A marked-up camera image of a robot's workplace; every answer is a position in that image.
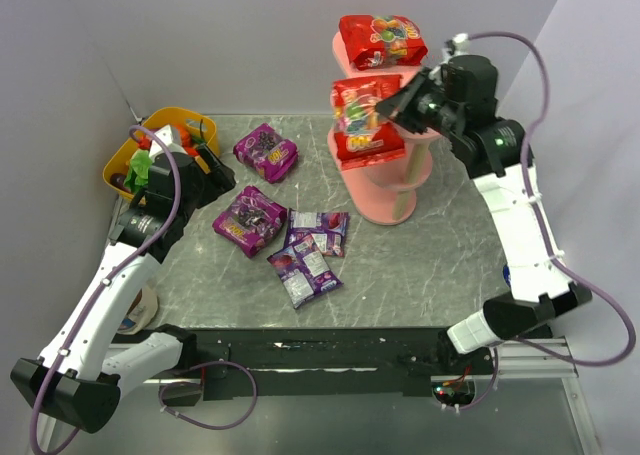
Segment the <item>red candy bag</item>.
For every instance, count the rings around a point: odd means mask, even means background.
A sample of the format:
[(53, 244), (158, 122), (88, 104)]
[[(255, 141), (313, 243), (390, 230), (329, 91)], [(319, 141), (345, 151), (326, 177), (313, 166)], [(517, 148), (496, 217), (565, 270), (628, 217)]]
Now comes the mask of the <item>red candy bag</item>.
[(373, 75), (333, 82), (333, 139), (342, 171), (402, 158), (405, 143), (394, 126), (376, 111), (376, 105), (401, 88), (400, 75)]
[(338, 27), (349, 63), (360, 71), (419, 66), (429, 51), (418, 26), (403, 16), (345, 15)]

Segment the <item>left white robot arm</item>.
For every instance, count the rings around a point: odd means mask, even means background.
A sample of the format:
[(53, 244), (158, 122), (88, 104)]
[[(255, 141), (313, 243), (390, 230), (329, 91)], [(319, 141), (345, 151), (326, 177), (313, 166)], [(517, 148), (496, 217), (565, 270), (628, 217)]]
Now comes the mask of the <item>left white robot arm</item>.
[(233, 171), (208, 146), (198, 146), (197, 152), (197, 157), (155, 158), (147, 187), (118, 217), (100, 266), (70, 318), (37, 358), (14, 365), (10, 378), (36, 413), (95, 433), (144, 381), (196, 361), (196, 335), (169, 324), (118, 355), (107, 351), (194, 211), (235, 186)]

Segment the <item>purple candy bag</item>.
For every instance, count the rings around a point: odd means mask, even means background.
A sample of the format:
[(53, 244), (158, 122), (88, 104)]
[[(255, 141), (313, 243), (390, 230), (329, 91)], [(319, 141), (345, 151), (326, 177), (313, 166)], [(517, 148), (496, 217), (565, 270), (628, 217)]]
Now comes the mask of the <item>purple candy bag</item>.
[(215, 219), (212, 227), (251, 259), (279, 234), (287, 215), (285, 207), (257, 187), (247, 186)]
[(254, 169), (271, 184), (284, 179), (299, 156), (297, 145), (282, 137), (267, 123), (239, 140), (233, 153), (239, 162)]

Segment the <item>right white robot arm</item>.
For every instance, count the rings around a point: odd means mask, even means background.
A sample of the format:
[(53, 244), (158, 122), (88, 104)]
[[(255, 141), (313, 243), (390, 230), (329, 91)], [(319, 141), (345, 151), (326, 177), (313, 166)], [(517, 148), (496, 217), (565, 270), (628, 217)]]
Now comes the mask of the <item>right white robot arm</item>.
[(376, 112), (397, 127), (444, 136), (484, 199), (511, 276), (508, 292), (446, 331), (446, 347), (466, 355), (518, 337), (589, 302), (591, 292), (558, 267), (561, 256), (536, 216), (541, 197), (531, 157), (520, 157), (522, 125), (497, 116), (496, 67), (486, 57), (459, 55), (439, 74), (420, 70)]

